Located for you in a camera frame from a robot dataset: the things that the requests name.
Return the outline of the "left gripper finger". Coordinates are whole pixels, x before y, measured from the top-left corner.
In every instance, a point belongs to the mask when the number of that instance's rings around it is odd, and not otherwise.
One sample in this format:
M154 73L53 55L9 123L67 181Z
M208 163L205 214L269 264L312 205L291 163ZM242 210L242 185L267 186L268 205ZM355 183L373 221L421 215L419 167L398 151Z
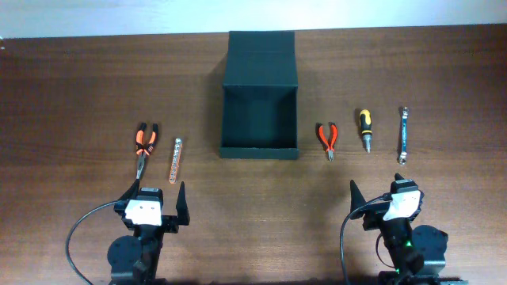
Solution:
M190 223L189 216L189 208L186 201L185 194L185 182L182 181L180 184L177 202L176 202L176 210L177 210L177 222L180 226L188 226Z
M132 183L131 187L118 200L119 201L130 200L138 192L139 184L140 184L140 180L135 179L135 181Z

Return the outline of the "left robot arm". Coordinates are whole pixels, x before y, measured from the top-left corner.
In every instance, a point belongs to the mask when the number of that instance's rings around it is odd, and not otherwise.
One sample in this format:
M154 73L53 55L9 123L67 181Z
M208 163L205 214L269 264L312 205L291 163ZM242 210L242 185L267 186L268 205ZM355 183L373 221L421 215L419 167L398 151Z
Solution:
M176 215L164 215L160 188L142 188L140 180L116 201L113 210L133 232L117 238L108 249L111 284L163 285L168 281L156 276L165 234L176 234L190 223L185 184L181 183Z

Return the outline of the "yellow black stubby screwdriver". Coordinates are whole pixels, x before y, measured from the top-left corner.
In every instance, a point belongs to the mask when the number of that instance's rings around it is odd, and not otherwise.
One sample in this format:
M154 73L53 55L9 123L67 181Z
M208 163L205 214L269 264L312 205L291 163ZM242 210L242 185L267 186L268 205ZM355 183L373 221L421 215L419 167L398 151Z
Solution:
M367 109L360 111L360 130L365 150L370 153L372 148L372 117Z

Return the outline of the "orange long-nose pliers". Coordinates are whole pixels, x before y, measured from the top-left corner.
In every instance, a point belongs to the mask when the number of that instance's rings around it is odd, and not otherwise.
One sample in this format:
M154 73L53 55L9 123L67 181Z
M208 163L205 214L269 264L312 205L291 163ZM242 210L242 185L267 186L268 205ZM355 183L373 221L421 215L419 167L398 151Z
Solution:
M144 135L147 130L147 124L141 123L138 127L138 130L135 134L135 153L138 156L137 164L136 164L136 179L140 180L143 176L145 164L147 158L154 151L158 143L159 130L158 125L156 123L152 124L151 136L149 140L144 141Z

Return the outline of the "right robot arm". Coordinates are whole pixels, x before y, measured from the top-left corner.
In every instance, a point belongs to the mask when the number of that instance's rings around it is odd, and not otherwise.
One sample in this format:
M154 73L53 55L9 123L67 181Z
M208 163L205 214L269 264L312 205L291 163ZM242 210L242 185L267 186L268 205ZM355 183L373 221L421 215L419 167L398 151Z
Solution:
M395 174L387 193L367 201L354 180L350 181L350 212L340 230L340 258L345 265L345 226L350 220L362 219L365 231L378 230L392 264L381 271L378 284L467 284L458 277L444 278L440 272L446 266L448 234L429 225L413 228L411 223L421 212L424 193L411 179Z

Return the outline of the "chrome combination wrench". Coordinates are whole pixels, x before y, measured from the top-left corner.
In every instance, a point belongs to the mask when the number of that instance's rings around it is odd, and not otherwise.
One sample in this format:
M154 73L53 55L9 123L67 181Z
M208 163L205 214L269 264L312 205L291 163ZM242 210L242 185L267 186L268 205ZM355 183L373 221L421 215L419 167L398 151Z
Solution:
M400 148L400 153L399 153L399 156L398 156L398 163L400 165L405 165L406 164L406 161L407 161L407 119L408 119L408 116L409 116L409 109L407 107L403 107L402 108L402 113L401 113L401 139L400 139L400 142L401 142L401 148Z

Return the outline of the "red small cutting pliers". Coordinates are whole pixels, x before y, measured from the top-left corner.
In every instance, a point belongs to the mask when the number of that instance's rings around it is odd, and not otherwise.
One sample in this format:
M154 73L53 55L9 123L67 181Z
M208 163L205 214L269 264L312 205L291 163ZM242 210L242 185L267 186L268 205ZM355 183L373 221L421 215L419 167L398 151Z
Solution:
M319 141L322 143L323 148L326 151L328 160L332 162L334 160L334 146L337 141L337 125L335 122L329 122L330 133L328 136L324 134L324 125L322 123L316 123L316 131Z

